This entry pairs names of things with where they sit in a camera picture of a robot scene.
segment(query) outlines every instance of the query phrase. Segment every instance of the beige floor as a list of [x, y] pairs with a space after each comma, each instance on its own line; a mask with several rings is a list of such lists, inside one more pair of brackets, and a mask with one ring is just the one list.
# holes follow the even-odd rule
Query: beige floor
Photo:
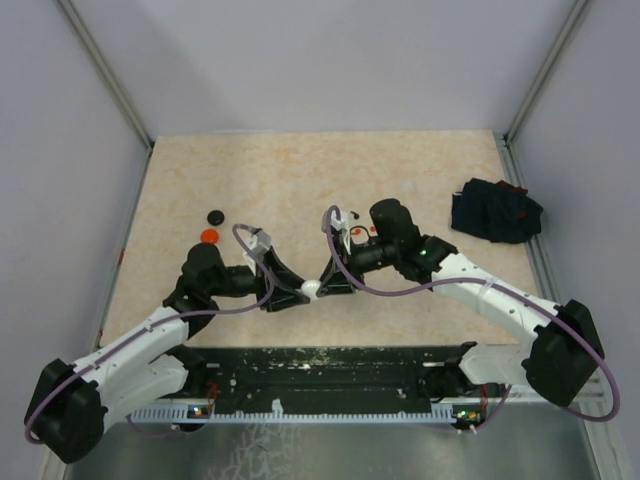
[[[489, 131], [233, 134], [158, 140], [121, 267], [102, 343], [151, 313], [173, 289], [187, 251], [223, 210], [218, 244], [225, 263], [242, 263], [231, 235], [236, 222], [263, 227], [280, 258], [304, 278], [318, 278], [329, 259], [320, 232], [331, 204], [362, 214], [396, 197], [423, 233], [456, 245], [486, 270], [536, 293], [523, 245], [491, 244], [449, 227], [451, 194], [471, 177], [503, 178]], [[387, 269], [367, 283], [399, 289]], [[221, 299], [220, 307], [253, 298]], [[455, 300], [424, 293], [378, 298], [359, 292], [267, 314], [216, 317], [194, 346], [439, 345], [513, 339]]]

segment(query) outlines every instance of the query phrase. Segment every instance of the wire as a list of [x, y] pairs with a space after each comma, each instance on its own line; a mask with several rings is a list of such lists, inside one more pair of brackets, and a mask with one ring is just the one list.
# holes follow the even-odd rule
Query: wire
[[[358, 287], [360, 290], [363, 290], [367, 293], [370, 293], [372, 295], [378, 295], [381, 297], [402, 297], [404, 295], [411, 295], [413, 293], [417, 293], [417, 292], [421, 292], [423, 290], [427, 290], [427, 289], [431, 289], [433, 287], [439, 287], [441, 285], [449, 285], [452, 283], [475, 283], [478, 285], [486, 285], [487, 282], [485, 280], [479, 279], [479, 278], [474, 278], [474, 277], [456, 277], [456, 278], [447, 278], [447, 279], [443, 279], [443, 280], [436, 280], [434, 282], [429, 282], [429, 283], [425, 283], [423, 285], [418, 285], [417, 287], [413, 287], [413, 288], [409, 288], [406, 290], [399, 290], [399, 291], [395, 291], [395, 292], [385, 292], [383, 290], [376, 290], [375, 288], [371, 288], [366, 286], [365, 284], [363, 284], [362, 282], [360, 282], [356, 277], [354, 277], [351, 272], [349, 272], [349, 270], [347, 270], [347, 268], [345, 267], [344, 263], [342, 263], [342, 260], [340, 259], [340, 256], [338, 255], [338, 252], [336, 250], [335, 245], [333, 244], [333, 238], [331, 236], [331, 218], [333, 217], [333, 214], [335, 213], [336, 215], [336, 219], [340, 220], [340, 209], [336, 206], [336, 205], [332, 205], [331, 207], [329, 207], [329, 210], [327, 211], [327, 217], [326, 217], [326, 235], [327, 235], [327, 243], [329, 244], [329, 250], [331, 251], [331, 257], [333, 258], [334, 263], [336, 264], [336, 266], [338, 267], [338, 269], [344, 274], [344, 276], [347, 278], [347, 280], [352, 283], [353, 285], [355, 285], [356, 287]], [[609, 366], [605, 363], [604, 359], [598, 355], [598, 352], [596, 352], [593, 347], [591, 345], [589, 345], [589, 343], [587, 343], [587, 341], [585, 339], [583, 339], [573, 328], [571, 328], [569, 325], [567, 325], [565, 322], [563, 322], [562, 320], [560, 320], [559, 318], [557, 318], [556, 316], [554, 316], [553, 314], [551, 314], [550, 312], [547, 312], [544, 308], [542, 308], [541, 306], [539, 306], [538, 304], [532, 302], [531, 300], [529, 300], [528, 298], [520, 295], [517, 292], [514, 292], [513, 290], [500, 285], [498, 283], [492, 283], [489, 285], [490, 288], [493, 288], [501, 293], [504, 293], [505, 295], [508, 295], [511, 298], [514, 298], [516, 300], [518, 300], [519, 302], [521, 302], [522, 304], [524, 304], [527, 307], [532, 308], [533, 310], [535, 310], [536, 312], [540, 313], [541, 315], [545, 316], [546, 318], [548, 318], [551, 322], [555, 323], [556, 325], [558, 325], [562, 330], [564, 330], [571, 338], [573, 338], [578, 345], [580, 345], [588, 354], [589, 356], [591, 356], [591, 358], [593, 358], [593, 360], [596, 362], [596, 364], [602, 369], [602, 372], [604, 373], [605, 377], [607, 378], [607, 381], [609, 382], [609, 386], [611, 388], [611, 396], [612, 396], [612, 402], [611, 402], [611, 410], [609, 411], [609, 413], [601, 416], [601, 417], [594, 417], [591, 415], [585, 415], [582, 412], [578, 412], [576, 410], [570, 409], [568, 407], [563, 407], [563, 409], [567, 412], [570, 413], [582, 420], [587, 420], [587, 421], [591, 421], [591, 422], [608, 422], [609, 420], [613, 419], [618, 412], [620, 411], [620, 390], [618, 389], [618, 383], [616, 382], [615, 376], [613, 375], [613, 372], [611, 371], [611, 369], [609, 368]]]
[[[487, 417], [487, 419], [484, 422], [482, 422], [480, 425], [478, 425], [476, 427], [476, 432], [479, 431], [479, 430], [482, 430], [483, 428], [486, 428], [487, 425], [489, 425], [491, 422], [493, 422], [493, 420], [496, 418], [498, 413], [500, 413], [500, 410], [502, 410], [504, 405], [507, 403], [507, 398], [509, 398], [509, 394], [510, 393], [511, 393], [511, 385], [509, 385], [506, 388], [506, 390], [504, 391], [504, 395], [502, 395], [502, 398], [498, 402], [498, 405], [496, 405], [496, 408], [493, 410], [493, 412], [491, 412], [491, 414]], [[464, 430], [464, 431], [465, 432], [472, 432], [473, 430]]]
[[[244, 240], [242, 240], [242, 238], [240, 238], [240, 234], [238, 233], [238, 230], [246, 230], [246, 231], [250, 232], [251, 234], [253, 234], [253, 233], [256, 232], [257, 229], [254, 228], [254, 227], [250, 227], [248, 225], [244, 225], [242, 223], [237, 223], [233, 227], [231, 227], [231, 232], [233, 233], [233, 237], [240, 244], [240, 247], [242, 247], [242, 249], [245, 252], [247, 252], [247, 255], [249, 255], [249, 257], [251, 257], [251, 259], [256, 263], [258, 268], [260, 268], [260, 270], [262, 270], [262, 272], [264, 273], [265, 278], [267, 280], [267, 283], [269, 284], [269, 288], [267, 289], [267, 293], [265, 294], [265, 296], [262, 297], [260, 300], [258, 300], [256, 303], [254, 303], [252, 305], [249, 305], [247, 307], [232, 308], [232, 309], [228, 309], [228, 310], [194, 310], [192, 312], [176, 313], [175, 315], [170, 315], [168, 317], [161, 318], [161, 319], [156, 320], [155, 322], [151, 323], [149, 325], [149, 330], [147, 330], [147, 329], [138, 330], [133, 335], [131, 335], [130, 337], [125, 338], [118, 345], [114, 346], [108, 352], [106, 352], [104, 355], [99, 357], [94, 362], [93, 365], [87, 365], [86, 367], [82, 368], [80, 371], [75, 372], [73, 375], [71, 375], [69, 378], [67, 378], [65, 381], [63, 381], [60, 385], [58, 385], [55, 389], [53, 389], [53, 391], [51, 393], [49, 393], [49, 395], [47, 395], [44, 398], [44, 400], [42, 400], [42, 402], [40, 402], [40, 404], [34, 409], [33, 413], [31, 414], [31, 416], [29, 417], [29, 419], [27, 420], [27, 422], [25, 424], [24, 436], [25, 436], [25, 439], [27, 440], [27, 442], [29, 442], [31, 444], [34, 444], [34, 445], [42, 445], [44, 443], [42, 440], [39, 440], [38, 438], [34, 437], [32, 435], [32, 433], [31, 433], [31, 431], [33, 430], [33, 425], [35, 424], [35, 422], [38, 419], [38, 417], [51, 404], [51, 402], [53, 402], [53, 400], [60, 394], [60, 392], [62, 392], [65, 388], [67, 388], [69, 385], [71, 385], [73, 382], [75, 382], [80, 377], [82, 377], [82, 376], [86, 375], [87, 373], [89, 373], [94, 368], [96, 368], [96, 369], [100, 368], [101, 364], [103, 364], [104, 362], [109, 360], [109, 358], [111, 358], [113, 355], [118, 353], [124, 347], [126, 347], [129, 344], [131, 344], [132, 342], [134, 342], [135, 340], [137, 340], [138, 338], [140, 338], [142, 335], [146, 334], [148, 331], [152, 330], [153, 328], [159, 327], [160, 325], [164, 325], [165, 323], [171, 322], [173, 320], [184, 319], [184, 318], [189, 318], [189, 317], [197, 317], [197, 316], [201, 316], [201, 315], [235, 315], [235, 314], [238, 314], [238, 313], [245, 313], [245, 312], [248, 312], [248, 311], [251, 311], [251, 310], [254, 310], [256, 308], [261, 307], [262, 305], [264, 305], [269, 300], [271, 295], [273, 295], [273, 291], [275, 290], [275, 279], [273, 278], [273, 275], [272, 275], [271, 271], [262, 262], [262, 260], [260, 260], [260, 258], [258, 258], [258, 256], [251, 251], [251, 249], [247, 246], [247, 244], [244, 242]], [[129, 422], [130, 425], [133, 424], [131, 419], [128, 419], [128, 422]]]

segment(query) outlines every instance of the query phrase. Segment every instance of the dark fabric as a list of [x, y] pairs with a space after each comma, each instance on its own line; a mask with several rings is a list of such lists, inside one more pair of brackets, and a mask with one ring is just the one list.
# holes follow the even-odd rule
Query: dark fabric
[[453, 195], [451, 228], [492, 242], [523, 243], [542, 231], [542, 207], [528, 190], [472, 178]]

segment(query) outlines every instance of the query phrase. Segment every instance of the purple cable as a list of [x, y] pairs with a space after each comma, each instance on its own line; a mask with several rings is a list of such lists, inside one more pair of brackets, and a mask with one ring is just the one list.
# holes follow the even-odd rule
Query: purple cable
[[[331, 257], [333, 258], [333, 261], [338, 267], [338, 269], [347, 278], [347, 280], [349, 280], [349, 282], [351, 282], [353, 285], [358, 287], [360, 290], [363, 290], [372, 295], [378, 295], [381, 297], [402, 297], [404, 295], [410, 295], [412, 293], [421, 292], [429, 288], [439, 287], [441, 285], [448, 285], [452, 283], [475, 283], [479, 285], [485, 285], [487, 283], [484, 280], [481, 280], [479, 278], [456, 277], [456, 278], [447, 278], [443, 280], [436, 280], [435, 282], [425, 283], [424, 285], [418, 285], [417, 287], [409, 288], [407, 290], [399, 290], [395, 292], [385, 292], [382, 290], [376, 290], [375, 288], [367, 287], [365, 284], [360, 282], [356, 277], [354, 277], [349, 272], [349, 270], [347, 270], [347, 267], [345, 267], [344, 263], [342, 263], [342, 260], [340, 260], [340, 256], [338, 255], [336, 247], [333, 244], [333, 238], [331, 236], [331, 229], [332, 229], [331, 217], [333, 213], [336, 214], [336, 219], [340, 220], [340, 209], [336, 205], [332, 205], [331, 207], [329, 207], [329, 210], [327, 211], [326, 232], [327, 232], [327, 243], [329, 244], [329, 250], [331, 250]], [[591, 345], [589, 345], [586, 342], [586, 340], [584, 340], [573, 328], [571, 328], [569, 325], [567, 325], [565, 322], [563, 322], [559, 318], [552, 315], [550, 312], [547, 312], [544, 308], [531, 302], [526, 297], [520, 295], [517, 292], [514, 292], [513, 290], [507, 287], [504, 287], [503, 285], [499, 285], [496, 283], [491, 284], [490, 287], [498, 290], [499, 292], [504, 293], [505, 295], [510, 296], [511, 298], [518, 300], [519, 302], [522, 302], [527, 307], [531, 307], [541, 315], [547, 317], [551, 322], [555, 323], [560, 328], [562, 328], [562, 330], [567, 332], [567, 334], [569, 334], [569, 336], [573, 338], [578, 343], [578, 345], [580, 345], [589, 354], [589, 356], [591, 356], [591, 358], [593, 358], [596, 364], [602, 369], [604, 376], [607, 377], [607, 381], [609, 382], [609, 386], [611, 387], [611, 397], [612, 397], [612, 402], [611, 402], [612, 405], [609, 413], [601, 417], [594, 417], [591, 415], [585, 415], [582, 412], [578, 412], [570, 408], [563, 407], [563, 409], [567, 413], [570, 413], [582, 420], [588, 420], [591, 422], [608, 422], [609, 420], [613, 419], [620, 411], [620, 390], [618, 389], [618, 383], [616, 382], [613, 372], [611, 371], [609, 366], [605, 363], [605, 361], [602, 359], [602, 357], [598, 355], [598, 352], [596, 352], [593, 349], [593, 347], [591, 347]]]
[[[260, 300], [258, 300], [256, 303], [254, 303], [252, 305], [249, 305], [247, 307], [232, 308], [232, 309], [228, 309], [228, 310], [194, 310], [192, 312], [176, 313], [175, 315], [170, 315], [168, 317], [161, 318], [160, 320], [156, 320], [155, 322], [153, 322], [150, 325], [151, 328], [158, 327], [160, 325], [163, 325], [165, 323], [171, 322], [173, 320], [189, 318], [189, 317], [197, 317], [199, 315], [235, 315], [235, 314], [238, 314], [238, 313], [245, 313], [245, 312], [248, 312], [248, 311], [253, 310], [255, 308], [261, 307], [262, 305], [264, 305], [269, 300], [269, 298], [273, 294], [273, 291], [275, 290], [275, 279], [273, 278], [273, 275], [271, 274], [271, 271], [267, 268], [267, 266], [264, 263], [262, 263], [262, 261], [258, 258], [258, 256], [255, 253], [253, 253], [251, 251], [251, 249], [249, 249], [249, 247], [247, 246], [246, 243], [244, 243], [244, 240], [242, 240], [242, 238], [240, 238], [240, 235], [238, 234], [238, 230], [246, 230], [246, 231], [248, 231], [250, 233], [254, 233], [256, 231], [256, 229], [254, 227], [250, 227], [250, 226], [244, 225], [242, 223], [237, 223], [231, 228], [231, 232], [233, 233], [233, 237], [240, 244], [242, 249], [245, 252], [247, 252], [247, 255], [249, 255], [249, 257], [251, 257], [251, 259], [254, 262], [256, 262], [256, 265], [258, 266], [258, 268], [260, 268], [260, 270], [262, 270], [262, 272], [264, 273], [264, 275], [265, 275], [265, 277], [267, 279], [267, 283], [269, 284], [269, 289], [267, 290], [266, 295], [264, 297], [262, 297]], [[111, 350], [109, 350], [103, 356], [99, 357], [95, 361], [95, 366], [99, 367], [101, 364], [103, 364], [104, 362], [109, 360], [109, 358], [111, 358], [117, 352], [122, 350], [124, 347], [126, 347], [129, 344], [131, 344], [136, 339], [138, 339], [140, 336], [142, 336], [145, 333], [147, 333], [147, 331], [148, 330], [138, 330], [136, 333], [134, 333], [130, 337], [124, 339], [121, 343], [119, 343], [118, 345], [113, 347]], [[39, 439], [35, 438], [31, 434], [31, 431], [33, 429], [33, 424], [35, 423], [36, 419], [42, 414], [44, 409], [47, 408], [49, 406], [49, 404], [60, 394], [60, 392], [62, 392], [65, 388], [67, 388], [69, 385], [71, 385], [78, 378], [80, 378], [83, 375], [86, 375], [87, 373], [89, 373], [91, 370], [93, 370], [93, 368], [94, 368], [93, 365], [88, 365], [88, 366], [84, 367], [82, 370], [80, 370], [80, 371], [74, 373], [73, 375], [71, 375], [64, 382], [62, 382], [60, 385], [58, 385], [49, 395], [47, 395], [45, 397], [45, 399], [40, 403], [40, 405], [38, 405], [36, 407], [36, 409], [33, 411], [31, 416], [29, 417], [29, 420], [27, 420], [27, 423], [25, 424], [24, 436], [25, 436], [27, 442], [32, 443], [34, 445], [42, 445], [44, 443], [42, 440], [39, 440]], [[135, 427], [135, 424], [133, 423], [131, 418], [129, 418], [128, 416], [127, 416], [127, 421], [129, 423], [129, 425], [132, 425], [132, 426]], [[135, 429], [139, 433], [142, 433], [142, 434], [145, 434], [145, 435], [148, 435], [148, 436], [153, 436], [155, 438], [158, 438], [160, 435], [167, 436], [167, 434], [147, 433], [147, 432], [144, 432], [143, 430], [140, 430], [137, 427], [135, 427]]]

